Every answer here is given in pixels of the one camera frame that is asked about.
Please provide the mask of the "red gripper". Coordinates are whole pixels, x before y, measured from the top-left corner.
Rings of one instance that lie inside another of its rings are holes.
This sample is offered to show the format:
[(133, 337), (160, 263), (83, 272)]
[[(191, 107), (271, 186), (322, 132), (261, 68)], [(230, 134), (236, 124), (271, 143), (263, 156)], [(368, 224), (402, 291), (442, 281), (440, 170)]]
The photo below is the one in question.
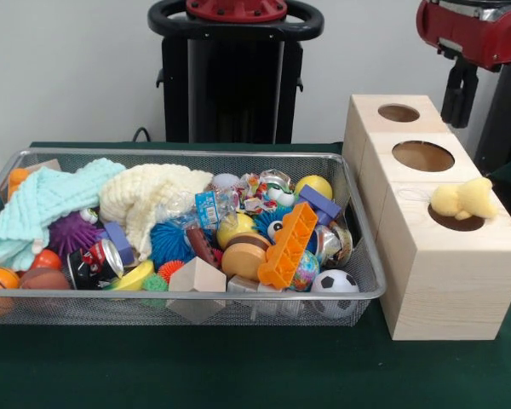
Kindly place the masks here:
[(511, 64), (511, 1), (422, 1), (416, 12), (419, 37), (449, 58), (451, 68), (441, 109), (444, 122), (466, 128), (479, 84), (478, 67), (496, 71)]

